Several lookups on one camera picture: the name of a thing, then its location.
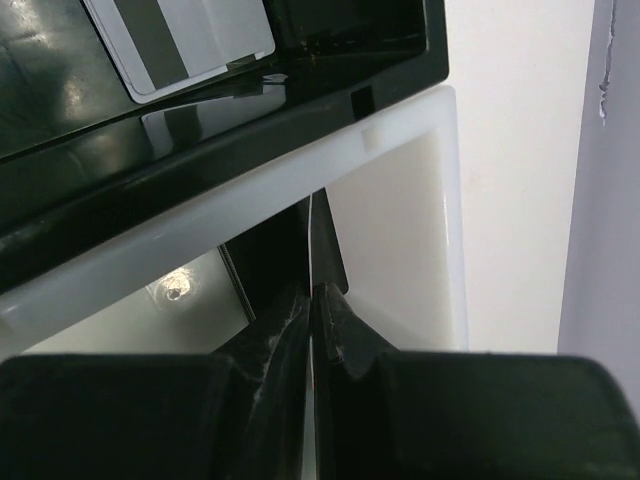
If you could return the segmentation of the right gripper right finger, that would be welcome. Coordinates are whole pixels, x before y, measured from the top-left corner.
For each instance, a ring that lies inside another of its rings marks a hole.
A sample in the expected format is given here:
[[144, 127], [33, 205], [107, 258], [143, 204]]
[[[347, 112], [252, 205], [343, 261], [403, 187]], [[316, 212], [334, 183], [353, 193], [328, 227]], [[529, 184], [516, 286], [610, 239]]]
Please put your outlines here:
[[333, 284], [312, 303], [321, 479], [635, 479], [639, 426], [579, 357], [406, 351]]

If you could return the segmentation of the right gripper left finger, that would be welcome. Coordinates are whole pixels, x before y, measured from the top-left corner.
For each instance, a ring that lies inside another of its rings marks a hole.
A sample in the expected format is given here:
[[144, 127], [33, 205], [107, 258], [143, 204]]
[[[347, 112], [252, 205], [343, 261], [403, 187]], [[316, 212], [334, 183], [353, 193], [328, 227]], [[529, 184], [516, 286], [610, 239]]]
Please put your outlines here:
[[4, 361], [2, 477], [299, 478], [309, 313], [289, 286], [209, 354]]

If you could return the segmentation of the black VIP credit card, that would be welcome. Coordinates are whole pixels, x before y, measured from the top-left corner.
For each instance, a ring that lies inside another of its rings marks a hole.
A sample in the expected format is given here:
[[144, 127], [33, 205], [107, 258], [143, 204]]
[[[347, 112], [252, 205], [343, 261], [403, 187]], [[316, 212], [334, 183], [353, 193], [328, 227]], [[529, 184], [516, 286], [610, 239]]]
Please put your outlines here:
[[309, 204], [305, 198], [218, 247], [250, 322], [288, 285], [309, 286]]

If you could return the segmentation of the black white three-bin tray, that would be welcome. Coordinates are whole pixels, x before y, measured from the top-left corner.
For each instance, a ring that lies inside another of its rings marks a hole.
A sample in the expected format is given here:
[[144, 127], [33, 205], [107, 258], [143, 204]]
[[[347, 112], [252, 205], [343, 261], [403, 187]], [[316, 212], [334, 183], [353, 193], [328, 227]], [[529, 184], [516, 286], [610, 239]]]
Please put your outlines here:
[[1, 5], [1, 354], [209, 353], [218, 247], [325, 190], [350, 307], [468, 346], [440, 1], [261, 1], [273, 54], [135, 103], [84, 6]]

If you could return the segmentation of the dark card pocket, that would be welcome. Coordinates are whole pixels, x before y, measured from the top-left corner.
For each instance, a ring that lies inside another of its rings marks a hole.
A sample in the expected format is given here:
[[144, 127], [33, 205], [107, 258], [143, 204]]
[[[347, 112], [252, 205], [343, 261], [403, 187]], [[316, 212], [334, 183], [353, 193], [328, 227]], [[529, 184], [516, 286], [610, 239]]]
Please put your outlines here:
[[316, 477], [345, 479], [349, 390], [341, 330], [349, 308], [341, 287], [346, 284], [346, 273], [326, 191], [312, 194], [309, 207], [310, 361]]

